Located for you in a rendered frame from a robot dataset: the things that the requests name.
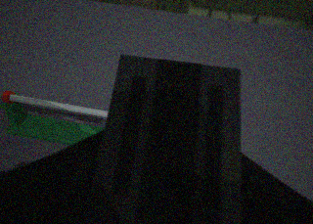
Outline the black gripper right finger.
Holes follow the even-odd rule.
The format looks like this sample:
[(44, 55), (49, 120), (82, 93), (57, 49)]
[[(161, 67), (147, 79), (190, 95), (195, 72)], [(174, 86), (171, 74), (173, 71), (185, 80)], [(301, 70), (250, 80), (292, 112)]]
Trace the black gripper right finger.
[(313, 224), (313, 201), (242, 153), (242, 224)]

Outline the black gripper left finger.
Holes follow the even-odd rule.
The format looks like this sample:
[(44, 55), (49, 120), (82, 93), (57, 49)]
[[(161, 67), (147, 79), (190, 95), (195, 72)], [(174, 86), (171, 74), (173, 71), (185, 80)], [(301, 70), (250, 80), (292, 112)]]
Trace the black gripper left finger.
[(84, 224), (104, 131), (0, 171), (0, 224)]

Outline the grey pin with red head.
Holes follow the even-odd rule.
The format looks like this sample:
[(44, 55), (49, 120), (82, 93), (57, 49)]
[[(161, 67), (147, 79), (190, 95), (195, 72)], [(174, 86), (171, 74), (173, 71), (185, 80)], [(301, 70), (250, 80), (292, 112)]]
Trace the grey pin with red head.
[(45, 107), (45, 108), (51, 108), (51, 109), (62, 110), (62, 111), (67, 111), (67, 112), (79, 112), (79, 113), (90, 114), (90, 115), (95, 115), (95, 116), (100, 116), (100, 117), (105, 117), (105, 118), (108, 117), (108, 112), (109, 112), (109, 111), (81, 107), (81, 106), (76, 106), (76, 105), (71, 105), (71, 104), (64, 104), (64, 103), (59, 103), (59, 102), (19, 96), (19, 95), (16, 95), (16, 93), (12, 91), (6, 91), (2, 94), (2, 102), (8, 103), (8, 104), (12, 104), (13, 102), (30, 104), (30, 105), (35, 105), (35, 106), (40, 106), (40, 107)]

